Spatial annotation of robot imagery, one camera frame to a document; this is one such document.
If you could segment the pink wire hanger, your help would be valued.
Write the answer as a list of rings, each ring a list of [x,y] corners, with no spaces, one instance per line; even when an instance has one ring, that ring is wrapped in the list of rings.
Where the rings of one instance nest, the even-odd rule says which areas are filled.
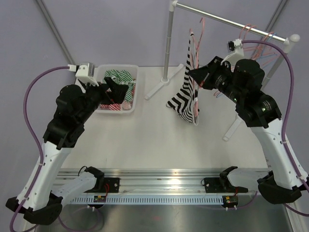
[[[263,37],[261,39],[261,41],[264,42],[269,42],[273,36],[277,35],[275,32],[271,31],[267,36]],[[263,58],[267,58],[267,57],[274,57],[272,59],[269,59],[267,62],[265,62],[264,64],[262,64],[262,68],[265,68],[267,65],[272,64],[276,59],[278,54],[276,52],[272,52],[271,51],[272,47],[269,47],[267,45],[263,45],[263,44],[257,44],[255,46],[250,46],[250,47],[245,47],[243,50],[244,52],[249,52],[252,51],[253,53],[250,56],[250,59],[256,60],[256,61],[260,61]],[[219,93],[219,91],[217,90],[214,93],[214,96],[216,98],[219,98],[220,96],[222,96],[222,93]]]

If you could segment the black white striped tank top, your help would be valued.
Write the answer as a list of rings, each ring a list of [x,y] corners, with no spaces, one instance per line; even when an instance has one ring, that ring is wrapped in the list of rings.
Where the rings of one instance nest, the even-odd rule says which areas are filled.
[[[183,84],[178,92],[166,103],[166,107],[174,110],[178,117],[193,125],[198,125],[198,86],[188,72],[196,65],[195,36],[193,32],[189,34],[187,58],[183,76]]]

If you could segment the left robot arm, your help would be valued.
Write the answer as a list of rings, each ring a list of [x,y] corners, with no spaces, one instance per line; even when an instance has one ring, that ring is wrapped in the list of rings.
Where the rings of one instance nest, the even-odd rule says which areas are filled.
[[[62,209],[82,193],[104,190],[104,172],[92,166],[59,189],[52,190],[52,186],[84,132],[85,122],[101,104],[121,104],[127,91],[127,85],[117,84],[110,77],[97,86],[87,85],[85,92],[75,84],[63,87],[56,99],[54,117],[43,136],[37,166],[23,191],[9,198],[6,207],[23,214],[31,224],[50,225]]]

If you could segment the red white striped tank top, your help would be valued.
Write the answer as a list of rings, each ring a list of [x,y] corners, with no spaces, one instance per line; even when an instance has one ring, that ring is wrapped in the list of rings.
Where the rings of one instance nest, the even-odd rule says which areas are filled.
[[[130,102],[123,102],[121,104],[101,104],[98,107],[98,110],[112,110],[112,111],[128,111],[131,110],[132,106]]]

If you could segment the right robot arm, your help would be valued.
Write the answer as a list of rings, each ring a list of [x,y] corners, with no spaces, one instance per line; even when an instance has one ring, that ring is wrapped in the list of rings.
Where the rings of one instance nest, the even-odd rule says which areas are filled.
[[[303,181],[309,175],[296,166],[290,158],[295,154],[283,140],[283,119],[276,101],[261,91],[265,75],[255,60],[240,59],[231,68],[228,61],[215,57],[209,64],[190,70],[189,76],[203,89],[217,89],[236,105],[238,116],[258,139],[265,160],[267,172],[250,171],[231,166],[220,173],[219,186],[223,191],[240,192],[257,190],[272,204],[293,203],[305,190]]]

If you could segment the blue wire hanger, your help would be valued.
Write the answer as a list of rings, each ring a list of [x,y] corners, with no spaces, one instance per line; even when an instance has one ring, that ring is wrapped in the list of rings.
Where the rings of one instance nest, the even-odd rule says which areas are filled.
[[[277,58],[277,56],[278,56],[278,54],[275,51],[272,51],[272,47],[266,46],[265,49],[263,50],[262,55],[258,59],[256,59],[256,61],[262,62],[260,64],[262,65],[262,68],[264,68],[264,67],[267,67],[268,65],[270,65],[272,62],[274,62],[274,60]],[[215,98],[219,98],[222,95],[223,95],[223,93],[221,93],[218,90],[213,94],[213,96]]]

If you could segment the green white striped tank top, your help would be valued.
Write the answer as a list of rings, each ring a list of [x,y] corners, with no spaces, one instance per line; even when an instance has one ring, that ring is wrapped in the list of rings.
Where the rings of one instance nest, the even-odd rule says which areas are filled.
[[[102,83],[106,83],[104,78],[111,77],[114,82],[120,85],[128,85],[128,90],[125,95],[126,102],[132,102],[134,93],[135,93],[135,86],[136,86],[136,79],[134,79],[130,72],[126,70],[107,70],[104,74],[102,79]]]

